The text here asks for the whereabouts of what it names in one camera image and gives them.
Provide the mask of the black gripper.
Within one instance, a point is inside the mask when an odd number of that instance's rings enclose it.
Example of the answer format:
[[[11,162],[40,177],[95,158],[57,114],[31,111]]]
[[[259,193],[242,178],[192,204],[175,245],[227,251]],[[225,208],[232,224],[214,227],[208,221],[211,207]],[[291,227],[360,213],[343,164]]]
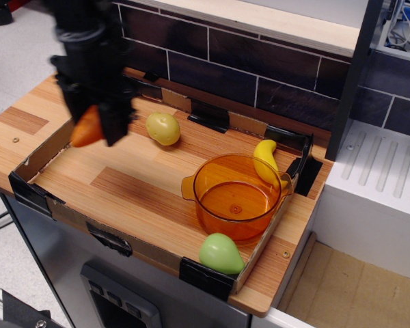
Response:
[[[103,32],[62,32],[58,39],[66,54],[52,56],[51,63],[73,122],[77,124],[91,105],[99,105],[103,136],[113,146],[135,119],[135,88],[123,75],[130,46]]]

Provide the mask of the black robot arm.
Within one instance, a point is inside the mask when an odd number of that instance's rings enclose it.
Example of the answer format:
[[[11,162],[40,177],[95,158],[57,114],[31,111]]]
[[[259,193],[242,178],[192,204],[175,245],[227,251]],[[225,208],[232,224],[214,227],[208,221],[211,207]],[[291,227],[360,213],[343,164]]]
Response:
[[[123,24],[111,1],[47,1],[63,44],[54,55],[57,83],[74,122],[96,107],[102,137],[112,146],[128,133],[136,89],[124,76],[131,45],[122,37]]]

